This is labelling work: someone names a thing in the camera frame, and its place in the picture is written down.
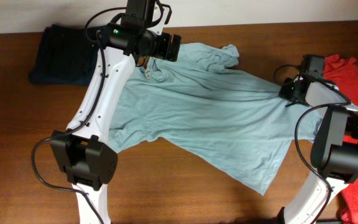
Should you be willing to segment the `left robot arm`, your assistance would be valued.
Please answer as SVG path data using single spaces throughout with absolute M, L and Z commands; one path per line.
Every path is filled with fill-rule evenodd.
M 181 37 L 163 32 L 172 9 L 160 1 L 128 1 L 124 12 L 96 31 L 96 67 L 83 101 L 64 132 L 50 139 L 61 172 L 77 197 L 80 223 L 110 223 L 108 183 L 117 153 L 108 146 L 117 102 L 140 58 L 177 60 Z

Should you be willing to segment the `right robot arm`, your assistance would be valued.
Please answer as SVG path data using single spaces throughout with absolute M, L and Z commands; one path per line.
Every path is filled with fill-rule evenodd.
M 298 74 L 287 78 L 279 97 L 291 105 L 308 106 L 295 125 L 313 111 L 323 117 L 311 149 L 310 160 L 300 159 L 310 174 L 298 195 L 282 207 L 275 223 L 317 223 L 331 200 L 358 179 L 358 106 L 324 78 L 325 57 L 304 55 Z

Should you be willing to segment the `light blue t-shirt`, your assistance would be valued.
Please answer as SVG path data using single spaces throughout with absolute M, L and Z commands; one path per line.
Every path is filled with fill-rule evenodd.
M 176 62 L 136 68 L 109 127 L 116 152 L 164 138 L 264 194 L 294 138 L 312 141 L 322 117 L 279 97 L 279 86 L 237 70 L 239 52 L 183 44 Z

